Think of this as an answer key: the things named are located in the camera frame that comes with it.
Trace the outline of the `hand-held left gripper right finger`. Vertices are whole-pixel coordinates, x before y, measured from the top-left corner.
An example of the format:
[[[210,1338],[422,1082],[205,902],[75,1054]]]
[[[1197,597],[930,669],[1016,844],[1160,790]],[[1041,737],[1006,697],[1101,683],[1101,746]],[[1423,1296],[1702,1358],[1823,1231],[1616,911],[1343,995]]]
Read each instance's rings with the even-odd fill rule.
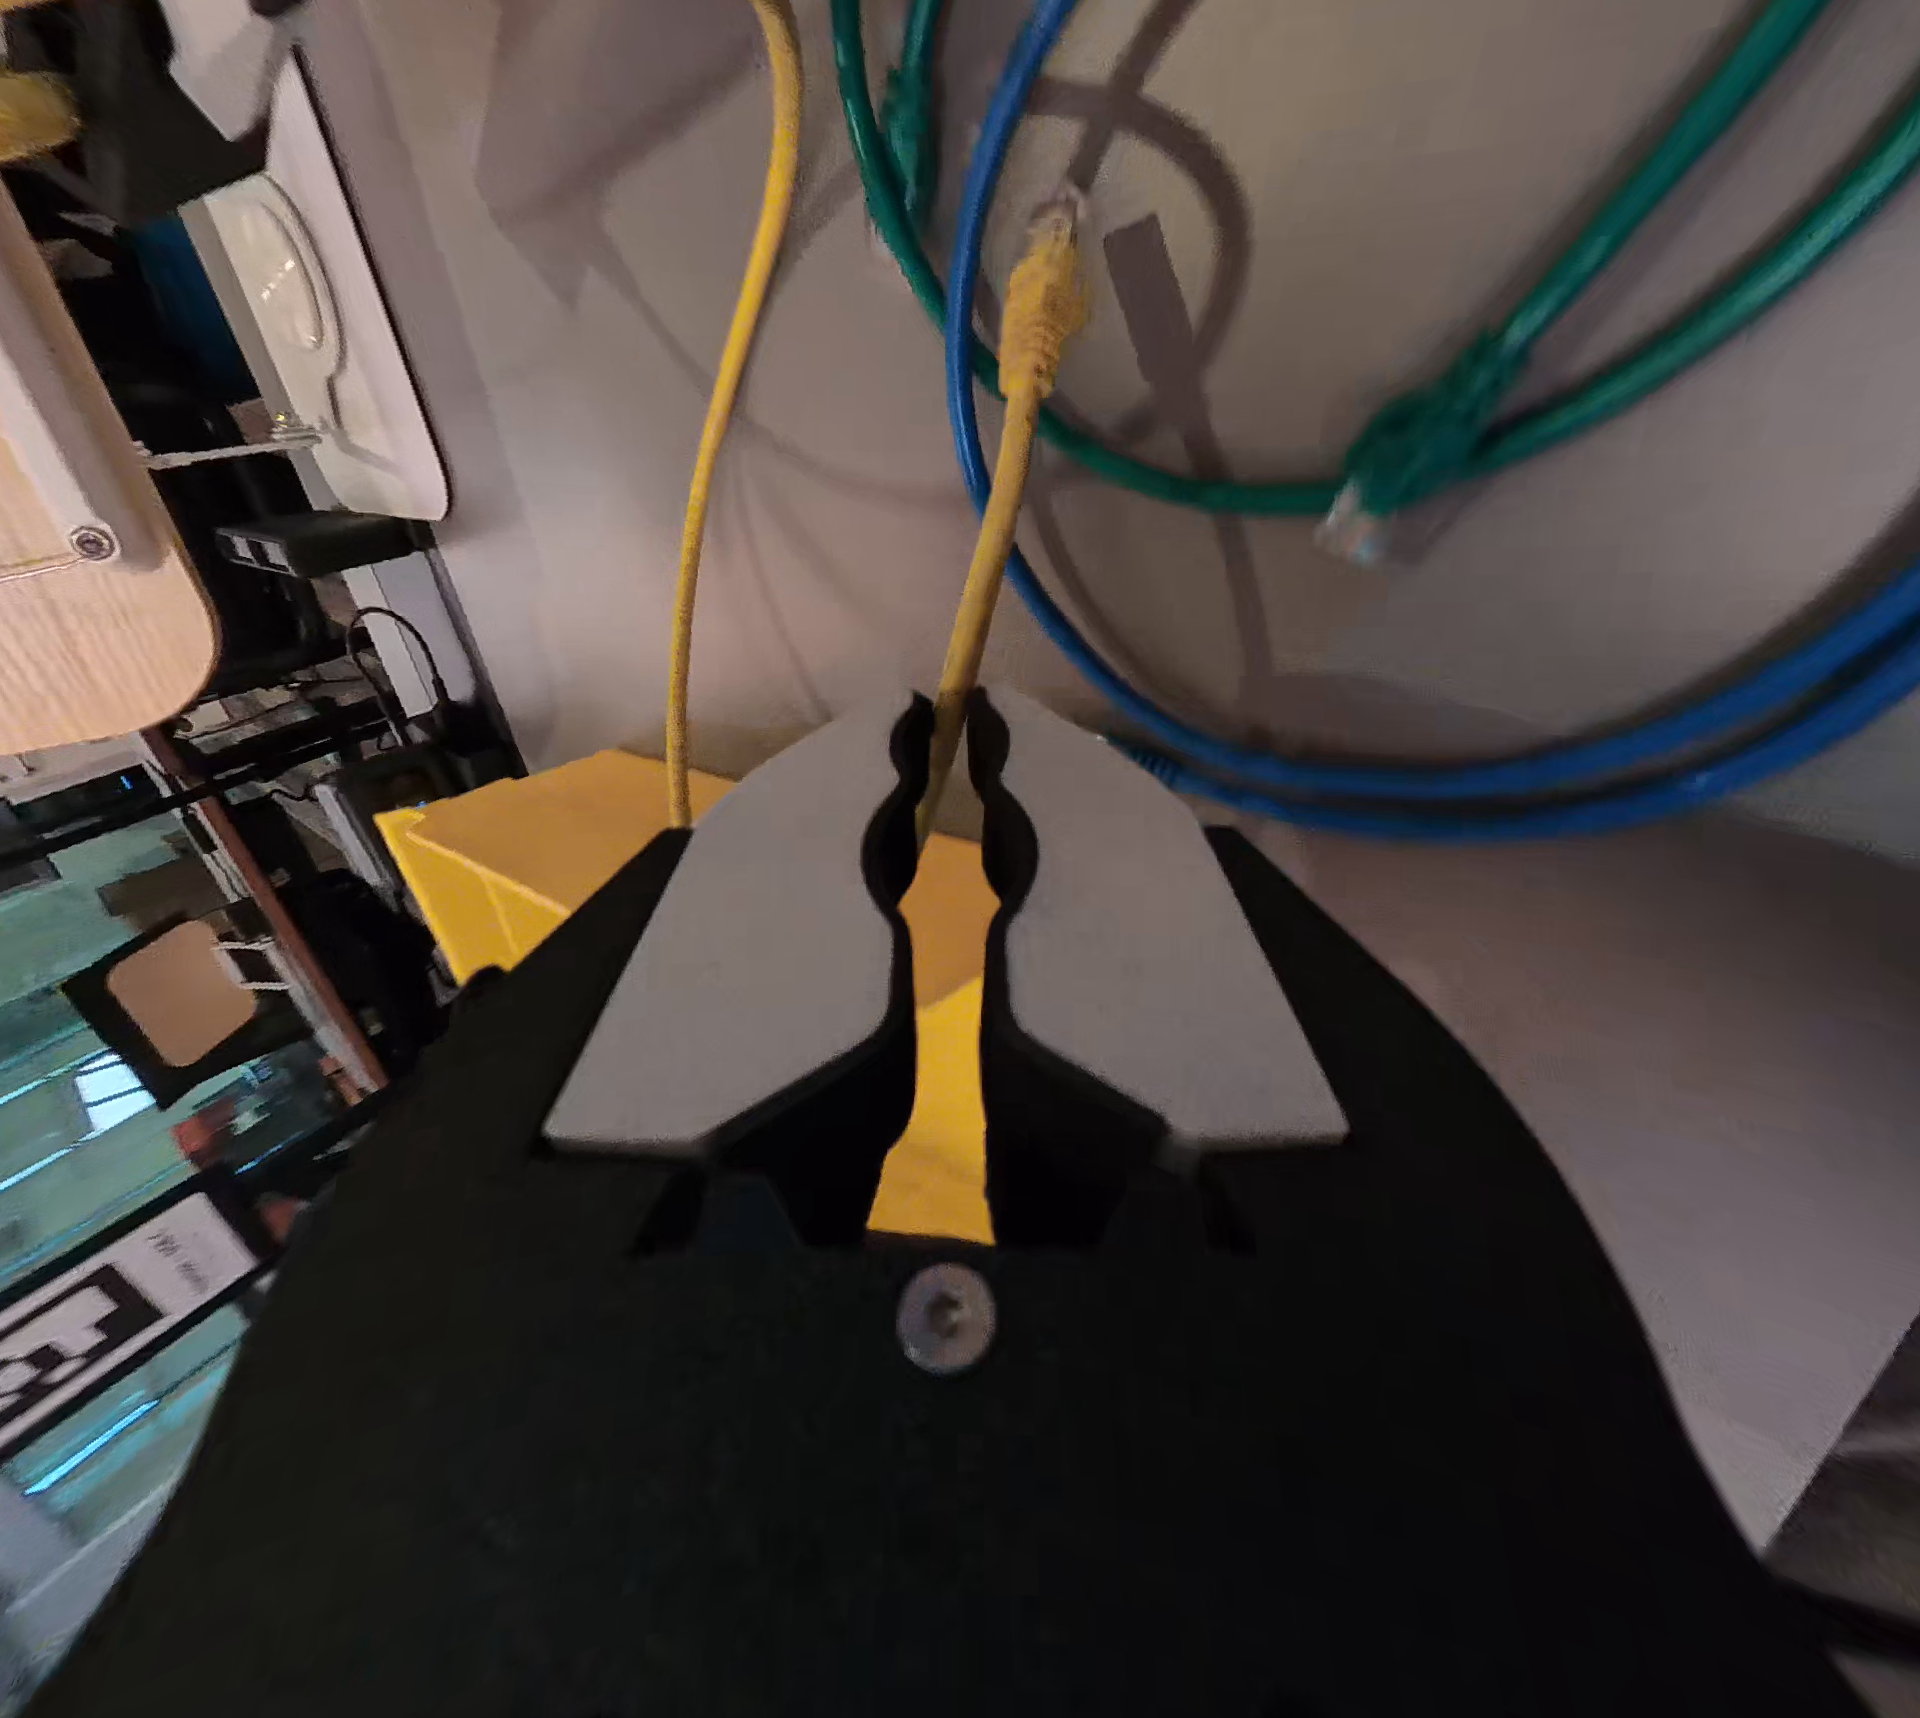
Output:
[[[1151,1174],[1348,1137],[1201,821],[1116,748],[1004,690],[967,711],[995,897],[978,1030],[1002,1249],[1102,1242]]]

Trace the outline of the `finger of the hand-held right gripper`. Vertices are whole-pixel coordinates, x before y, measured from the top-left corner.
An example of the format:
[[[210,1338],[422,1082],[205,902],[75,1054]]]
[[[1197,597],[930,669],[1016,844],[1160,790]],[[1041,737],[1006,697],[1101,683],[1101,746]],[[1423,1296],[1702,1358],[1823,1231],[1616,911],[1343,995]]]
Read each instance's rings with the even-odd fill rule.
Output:
[[[250,0],[157,0],[173,43],[169,78],[227,143],[271,122],[294,34]]]

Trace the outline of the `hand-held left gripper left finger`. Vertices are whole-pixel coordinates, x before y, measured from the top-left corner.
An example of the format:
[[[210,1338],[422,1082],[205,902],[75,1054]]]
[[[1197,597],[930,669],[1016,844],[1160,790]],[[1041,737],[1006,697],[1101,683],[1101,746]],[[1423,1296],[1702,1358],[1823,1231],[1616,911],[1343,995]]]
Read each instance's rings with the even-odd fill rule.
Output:
[[[866,702],[741,777],[680,844],[543,1121],[557,1153],[755,1175],[855,1249],[915,1096],[930,702]]]

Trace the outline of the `yellow plastic bin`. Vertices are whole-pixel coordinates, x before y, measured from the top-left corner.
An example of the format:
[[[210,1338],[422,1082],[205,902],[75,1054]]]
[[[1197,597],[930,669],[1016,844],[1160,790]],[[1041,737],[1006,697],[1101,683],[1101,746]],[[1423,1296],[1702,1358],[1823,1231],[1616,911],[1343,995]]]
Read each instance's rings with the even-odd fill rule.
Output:
[[[666,769],[603,751],[382,812],[375,826],[455,982],[468,984],[511,970],[666,830]],[[930,837],[897,907],[913,947],[920,1074],[880,1172],[880,1233],[992,1245],[976,1044],[995,909],[978,846]]]

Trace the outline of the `white rounded device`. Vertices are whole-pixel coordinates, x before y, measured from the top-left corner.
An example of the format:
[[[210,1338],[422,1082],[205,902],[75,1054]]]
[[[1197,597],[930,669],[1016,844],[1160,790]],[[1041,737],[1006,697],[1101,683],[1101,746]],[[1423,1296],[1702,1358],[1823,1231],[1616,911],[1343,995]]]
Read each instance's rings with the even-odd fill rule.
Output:
[[[266,413],[322,504],[440,525],[450,492],[299,55],[275,81],[264,169],[182,209]]]

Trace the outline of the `white plastic plate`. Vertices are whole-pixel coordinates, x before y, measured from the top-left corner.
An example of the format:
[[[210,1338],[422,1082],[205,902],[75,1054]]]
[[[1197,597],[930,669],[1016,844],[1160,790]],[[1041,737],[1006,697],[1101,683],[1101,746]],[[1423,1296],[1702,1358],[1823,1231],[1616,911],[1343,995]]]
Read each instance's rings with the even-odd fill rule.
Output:
[[[15,585],[77,569],[145,574],[161,560],[143,479],[84,343],[57,295],[3,288],[3,448],[49,534],[47,546],[12,548],[1,579]]]

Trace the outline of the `light wooden board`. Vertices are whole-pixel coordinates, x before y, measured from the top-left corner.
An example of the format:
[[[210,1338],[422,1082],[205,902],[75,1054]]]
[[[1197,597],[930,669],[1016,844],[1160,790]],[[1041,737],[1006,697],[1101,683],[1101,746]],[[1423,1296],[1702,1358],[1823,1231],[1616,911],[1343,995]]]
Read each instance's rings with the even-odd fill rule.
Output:
[[[12,195],[1,195],[1,299],[6,287],[43,297],[45,313],[52,297],[61,299]],[[159,539],[155,571],[103,567],[15,585],[1,579],[5,756],[147,730],[184,711],[213,674],[217,613],[133,441],[129,451],[138,458],[129,474],[143,479],[140,490]],[[1,399],[1,571],[12,548],[52,542],[27,497],[3,448]]]

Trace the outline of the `black white printed tag plate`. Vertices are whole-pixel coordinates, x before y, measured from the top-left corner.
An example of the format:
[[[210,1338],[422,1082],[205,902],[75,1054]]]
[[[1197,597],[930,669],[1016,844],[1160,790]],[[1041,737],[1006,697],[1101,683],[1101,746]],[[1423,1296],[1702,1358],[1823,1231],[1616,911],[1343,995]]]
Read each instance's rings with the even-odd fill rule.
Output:
[[[22,1279],[1,1312],[3,1459],[236,1302],[280,1254],[248,1205],[203,1181]]]

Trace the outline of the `brown panel with black frame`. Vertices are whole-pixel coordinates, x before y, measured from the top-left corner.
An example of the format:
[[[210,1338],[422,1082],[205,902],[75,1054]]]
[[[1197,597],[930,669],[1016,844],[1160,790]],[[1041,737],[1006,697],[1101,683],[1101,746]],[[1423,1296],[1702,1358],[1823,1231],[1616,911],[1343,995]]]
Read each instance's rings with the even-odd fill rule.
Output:
[[[196,1086],[306,1037],[283,986],[245,986],[231,965],[261,942],[250,911],[217,909],[138,933],[56,986],[159,1110]]]

